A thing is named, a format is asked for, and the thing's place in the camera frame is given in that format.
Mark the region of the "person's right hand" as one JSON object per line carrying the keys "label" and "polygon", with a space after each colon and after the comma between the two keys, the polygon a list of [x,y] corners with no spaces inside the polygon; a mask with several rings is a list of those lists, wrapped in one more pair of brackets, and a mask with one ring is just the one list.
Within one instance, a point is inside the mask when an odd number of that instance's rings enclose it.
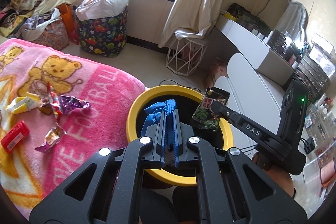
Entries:
{"label": "person's right hand", "polygon": [[274,182],[287,192],[288,195],[295,198],[296,189],[288,172],[281,169],[279,166],[272,164],[266,164],[266,166],[262,167],[262,169]]}

